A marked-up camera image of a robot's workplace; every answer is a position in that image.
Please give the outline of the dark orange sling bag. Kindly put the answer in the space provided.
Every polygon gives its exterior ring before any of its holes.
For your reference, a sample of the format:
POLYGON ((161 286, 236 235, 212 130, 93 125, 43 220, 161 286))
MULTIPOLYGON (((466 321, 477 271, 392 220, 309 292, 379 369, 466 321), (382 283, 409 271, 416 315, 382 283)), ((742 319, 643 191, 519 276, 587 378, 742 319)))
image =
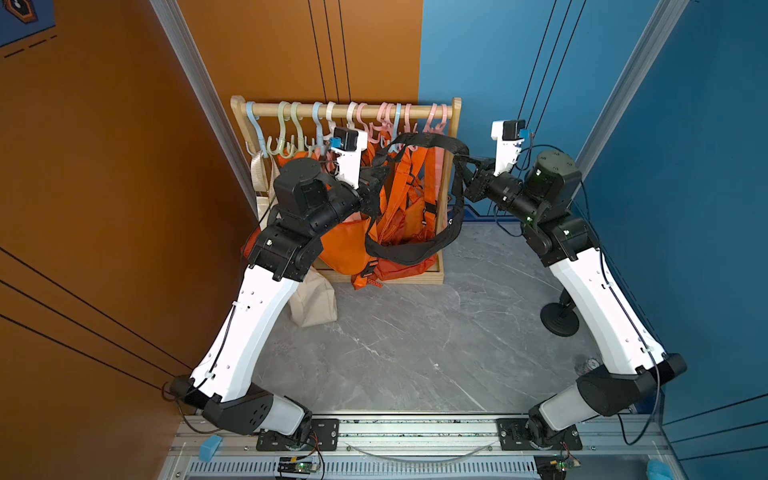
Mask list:
MULTIPOLYGON (((436 235, 438 199, 437 204, 431 202, 427 187, 430 149, 411 146, 399 149, 403 157, 390 166, 391 175, 381 197, 382 215, 369 234, 377 243, 384 246, 422 243, 436 235)), ((388 280, 419 275, 435 261, 432 256, 419 264, 405 266, 373 258, 362 272, 352 277, 352 285, 357 290, 369 285, 380 287, 388 280)))

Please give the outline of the black sling bag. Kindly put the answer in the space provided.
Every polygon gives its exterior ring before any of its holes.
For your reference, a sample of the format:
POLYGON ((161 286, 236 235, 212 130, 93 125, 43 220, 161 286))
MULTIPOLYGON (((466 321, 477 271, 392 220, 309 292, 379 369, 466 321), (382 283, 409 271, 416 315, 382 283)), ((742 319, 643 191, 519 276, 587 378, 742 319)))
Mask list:
POLYGON ((375 258, 392 261, 396 264, 413 266, 435 255, 440 250, 450 245, 460 234, 464 219, 464 183, 465 175, 472 176, 472 172, 466 167, 466 161, 470 158, 469 148, 460 140, 438 133, 403 133, 396 137, 391 146, 395 145, 416 146, 423 148, 442 148, 453 154, 454 180, 451 193, 455 203, 452 208, 452 217, 447 226, 432 239, 422 243, 410 243, 403 245, 384 246, 365 237, 366 252, 375 258))

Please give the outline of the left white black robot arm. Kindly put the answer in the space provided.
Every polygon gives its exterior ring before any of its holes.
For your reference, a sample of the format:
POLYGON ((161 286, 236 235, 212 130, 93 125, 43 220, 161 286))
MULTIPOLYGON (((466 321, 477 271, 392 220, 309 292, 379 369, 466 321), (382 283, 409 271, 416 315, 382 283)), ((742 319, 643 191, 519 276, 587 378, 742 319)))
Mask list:
POLYGON ((377 214, 387 176, 385 167, 364 167, 351 185, 310 158, 284 166, 267 225, 245 245, 237 297, 198 366, 170 382, 170 400, 200 410, 219 430, 307 440, 311 411, 257 386, 252 374, 277 317, 322 253, 323 236, 355 213, 377 214))

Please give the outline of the bright orange sling bag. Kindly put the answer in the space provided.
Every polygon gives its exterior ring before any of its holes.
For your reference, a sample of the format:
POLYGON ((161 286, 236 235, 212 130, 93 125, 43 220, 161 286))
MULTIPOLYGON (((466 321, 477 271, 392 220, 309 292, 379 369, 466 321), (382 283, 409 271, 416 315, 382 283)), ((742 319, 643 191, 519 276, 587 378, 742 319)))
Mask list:
MULTIPOLYGON (((298 152, 292 157, 277 157, 277 165, 280 169, 289 162, 300 158, 310 158, 319 162, 324 171, 327 171, 336 179, 339 178, 340 167, 337 165, 337 155, 330 153, 309 155, 307 152, 298 152)), ((345 219, 340 225, 335 226, 322 238, 323 252, 320 259, 339 274, 354 276, 362 272, 373 260, 365 247, 365 238, 368 236, 368 228, 371 223, 369 216, 355 212, 345 219)))

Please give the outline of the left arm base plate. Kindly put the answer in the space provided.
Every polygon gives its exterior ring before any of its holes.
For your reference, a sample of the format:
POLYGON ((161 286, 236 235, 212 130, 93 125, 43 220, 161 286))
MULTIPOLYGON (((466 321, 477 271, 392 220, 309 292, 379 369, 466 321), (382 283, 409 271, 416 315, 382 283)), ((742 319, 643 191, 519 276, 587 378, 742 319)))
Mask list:
POLYGON ((306 452, 319 449, 322 453, 335 451, 338 446, 340 420, 338 418, 312 418, 304 422, 295 433, 284 435, 265 431, 258 435, 259 452, 306 452))

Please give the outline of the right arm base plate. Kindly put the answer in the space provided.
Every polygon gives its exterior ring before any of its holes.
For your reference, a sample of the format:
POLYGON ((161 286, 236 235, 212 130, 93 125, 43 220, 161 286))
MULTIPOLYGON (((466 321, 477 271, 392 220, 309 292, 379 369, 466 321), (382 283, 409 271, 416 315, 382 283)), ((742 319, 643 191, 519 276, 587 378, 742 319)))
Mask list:
POLYGON ((575 425, 554 431, 538 419, 502 417, 495 421, 503 451, 580 451, 581 436, 575 425))

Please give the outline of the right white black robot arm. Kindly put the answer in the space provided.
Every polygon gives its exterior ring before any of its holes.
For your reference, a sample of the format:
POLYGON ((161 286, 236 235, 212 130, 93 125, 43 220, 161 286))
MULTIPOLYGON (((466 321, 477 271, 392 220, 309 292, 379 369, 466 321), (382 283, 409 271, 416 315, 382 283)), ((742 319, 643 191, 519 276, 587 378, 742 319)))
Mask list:
POLYGON ((542 324, 561 337, 586 326, 602 359, 573 385, 531 408, 526 431, 534 447, 559 446, 582 421, 658 398, 663 385, 686 371, 683 357, 664 350, 616 284, 590 222, 572 212, 583 179, 570 156, 540 153, 525 179, 510 171, 495 173, 487 161, 457 157, 455 162, 465 198, 489 199, 517 218, 528 246, 561 283, 559 300, 540 311, 542 324))

